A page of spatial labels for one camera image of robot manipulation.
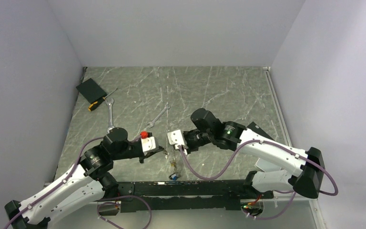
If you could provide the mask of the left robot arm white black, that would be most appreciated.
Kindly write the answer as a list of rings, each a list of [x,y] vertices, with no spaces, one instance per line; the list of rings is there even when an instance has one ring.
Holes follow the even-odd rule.
[[[23,201],[7,203],[5,228],[46,229],[90,202],[118,198],[127,191],[119,188],[110,173],[114,161],[137,158],[142,164],[164,150],[151,132],[144,131],[129,141],[128,132],[120,127],[98,140],[93,148],[82,148],[71,167],[43,190]]]

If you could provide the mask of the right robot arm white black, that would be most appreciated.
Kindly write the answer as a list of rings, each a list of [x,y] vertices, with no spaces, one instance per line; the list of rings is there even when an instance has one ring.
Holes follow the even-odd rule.
[[[182,132],[183,150],[187,153],[213,144],[223,150],[256,156],[279,168],[276,171],[261,169],[259,172],[250,172],[243,186],[249,198],[267,191],[294,191],[311,199],[323,193],[321,185],[325,165],[319,149],[291,148],[256,132],[249,125],[222,122],[204,108],[195,110],[191,121],[195,129]]]

